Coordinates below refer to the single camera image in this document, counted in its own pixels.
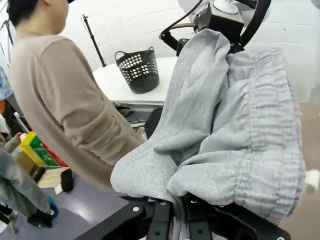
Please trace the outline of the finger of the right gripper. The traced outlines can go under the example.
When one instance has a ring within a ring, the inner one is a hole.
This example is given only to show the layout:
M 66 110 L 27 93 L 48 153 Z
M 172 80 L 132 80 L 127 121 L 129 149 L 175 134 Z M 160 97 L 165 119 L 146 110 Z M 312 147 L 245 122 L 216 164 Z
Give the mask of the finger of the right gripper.
M 176 49 L 176 56 L 178 57 L 182 51 L 182 49 L 185 47 L 185 45 L 188 43 L 190 39 L 188 38 L 181 38 L 177 42 L 177 49 Z
M 244 50 L 245 49 L 244 49 L 243 45 L 240 42 L 238 42 L 238 43 L 231 42 L 230 43 L 230 50 L 229 50 L 228 53 L 229 54 L 235 54 L 235 53 L 238 53 L 238 52 L 242 52 Z

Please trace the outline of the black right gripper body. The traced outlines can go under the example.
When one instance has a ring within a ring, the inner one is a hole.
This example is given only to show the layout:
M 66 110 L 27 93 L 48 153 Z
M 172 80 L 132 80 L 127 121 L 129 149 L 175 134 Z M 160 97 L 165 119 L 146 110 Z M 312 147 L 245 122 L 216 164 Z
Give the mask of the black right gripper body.
M 230 43 L 241 45 L 243 21 L 232 20 L 218 15 L 211 15 L 208 28 L 222 33 Z

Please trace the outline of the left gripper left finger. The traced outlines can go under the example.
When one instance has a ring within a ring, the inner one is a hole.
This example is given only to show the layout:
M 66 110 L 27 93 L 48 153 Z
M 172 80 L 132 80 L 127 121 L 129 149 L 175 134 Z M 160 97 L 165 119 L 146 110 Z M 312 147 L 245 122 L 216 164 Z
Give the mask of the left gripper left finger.
M 173 204 L 165 200 L 155 200 L 152 220 L 146 239 L 170 240 L 173 236 L 173 219 Z

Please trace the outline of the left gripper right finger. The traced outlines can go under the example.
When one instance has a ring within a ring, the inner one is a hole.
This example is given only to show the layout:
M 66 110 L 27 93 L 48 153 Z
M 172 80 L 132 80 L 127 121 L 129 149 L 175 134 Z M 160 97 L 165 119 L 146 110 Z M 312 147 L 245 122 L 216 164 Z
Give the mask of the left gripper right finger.
M 185 197 L 186 222 L 191 240 L 213 240 L 204 204 L 195 196 Z

